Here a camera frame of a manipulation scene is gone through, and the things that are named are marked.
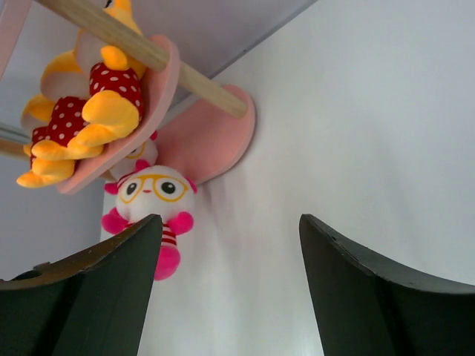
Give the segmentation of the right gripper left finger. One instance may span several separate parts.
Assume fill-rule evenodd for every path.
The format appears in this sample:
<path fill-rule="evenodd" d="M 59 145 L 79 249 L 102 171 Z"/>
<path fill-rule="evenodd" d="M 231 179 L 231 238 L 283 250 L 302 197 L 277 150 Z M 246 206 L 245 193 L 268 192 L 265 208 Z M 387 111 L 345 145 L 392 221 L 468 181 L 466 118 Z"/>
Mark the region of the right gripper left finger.
<path fill-rule="evenodd" d="M 1 282 L 2 355 L 137 355 L 162 220 Z"/>

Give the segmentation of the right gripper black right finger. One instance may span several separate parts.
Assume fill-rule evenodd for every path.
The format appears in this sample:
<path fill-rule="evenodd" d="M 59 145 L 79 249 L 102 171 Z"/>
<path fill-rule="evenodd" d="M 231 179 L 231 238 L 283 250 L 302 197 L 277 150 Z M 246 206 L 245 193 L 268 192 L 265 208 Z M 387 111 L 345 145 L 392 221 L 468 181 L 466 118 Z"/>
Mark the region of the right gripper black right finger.
<path fill-rule="evenodd" d="M 474 354 L 474 286 L 391 260 L 310 214 L 299 235 L 325 355 Z"/>

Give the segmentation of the white plush yellow glasses front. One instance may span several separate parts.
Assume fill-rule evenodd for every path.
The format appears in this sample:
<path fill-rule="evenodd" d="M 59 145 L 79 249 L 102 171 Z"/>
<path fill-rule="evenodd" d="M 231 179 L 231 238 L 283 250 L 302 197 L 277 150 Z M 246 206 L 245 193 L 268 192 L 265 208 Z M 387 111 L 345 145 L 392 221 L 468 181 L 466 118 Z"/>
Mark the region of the white plush yellow glasses front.
<path fill-rule="evenodd" d="M 161 216 L 163 232 L 154 279 L 171 277 L 181 260 L 177 237 L 194 227 L 195 183 L 173 168 L 139 159 L 133 172 L 106 184 L 105 190 L 116 197 L 115 206 L 101 220 L 110 234 L 118 234 L 150 214 Z"/>

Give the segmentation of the yellow plush red dotted dress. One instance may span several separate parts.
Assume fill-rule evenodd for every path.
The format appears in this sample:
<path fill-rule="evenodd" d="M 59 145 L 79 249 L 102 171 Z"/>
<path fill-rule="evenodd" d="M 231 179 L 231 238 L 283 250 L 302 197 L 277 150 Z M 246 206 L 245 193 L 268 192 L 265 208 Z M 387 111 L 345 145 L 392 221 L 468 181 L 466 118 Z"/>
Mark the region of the yellow plush red dotted dress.
<path fill-rule="evenodd" d="M 23 152 L 29 157 L 30 170 L 19 176 L 16 182 L 24 188 L 43 188 L 48 185 L 55 185 L 70 178 L 75 171 L 75 160 L 51 161 L 38 158 L 32 153 L 32 147 L 45 139 L 46 133 L 46 126 L 34 128 L 31 132 L 30 142 L 23 145 Z"/>

